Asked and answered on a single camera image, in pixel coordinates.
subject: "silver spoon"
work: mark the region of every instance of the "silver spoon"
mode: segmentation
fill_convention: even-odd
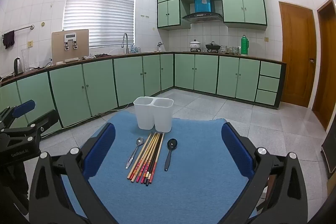
[[[134,152],[132,153],[132,155],[131,155],[130,158],[128,159],[128,162],[127,162],[127,164],[126,164],[126,169],[129,168],[129,166],[131,165],[132,160],[133,160],[135,154],[137,153],[137,150],[138,150],[139,146],[142,145],[142,144],[143,144],[143,138],[142,138],[142,137],[139,137],[139,138],[137,139],[137,141],[136,141],[136,149],[134,150]]]

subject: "spoon handle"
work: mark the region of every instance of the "spoon handle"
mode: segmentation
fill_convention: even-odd
[[[165,163],[165,171],[167,171],[168,168],[169,168],[169,165],[170,165],[170,157],[171,157],[171,150],[169,150],[169,153],[168,153],[168,156],[167,156],[167,159],[166,159],[166,163]]]
[[[136,146],[136,148],[135,148],[135,150],[133,151],[132,155],[131,155],[130,158],[128,159],[128,162],[127,162],[127,164],[126,164],[126,169],[129,168],[129,166],[131,165],[132,160],[133,160],[135,154],[137,153],[138,148],[139,148],[139,145]]]

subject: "silver screw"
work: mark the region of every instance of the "silver screw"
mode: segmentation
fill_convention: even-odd
[[[40,158],[45,159],[47,156],[48,156],[47,152],[42,152],[41,155],[40,155]]]
[[[265,155],[267,153],[267,150],[265,148],[263,148],[263,147],[259,147],[258,148],[258,153],[260,155]]]
[[[296,159],[296,154],[294,152],[290,152],[289,157],[292,158],[293,160],[295,160]]]
[[[79,152],[79,148],[78,147],[74,147],[70,149],[70,154],[71,155],[76,155]]]

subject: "white pot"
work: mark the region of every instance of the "white pot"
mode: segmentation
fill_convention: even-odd
[[[201,48],[201,43],[196,41],[196,39],[194,39],[194,41],[190,42],[190,48],[200,49]]]

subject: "towel rack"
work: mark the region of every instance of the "towel rack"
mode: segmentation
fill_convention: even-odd
[[[23,28],[21,28],[21,29],[14,30],[14,32],[19,31],[19,30],[23,30],[23,29],[27,29],[27,28],[30,28],[30,29],[32,30],[32,29],[34,29],[34,27],[35,27],[35,26],[32,24],[32,25],[30,25],[30,26],[27,26],[27,27],[23,27]]]

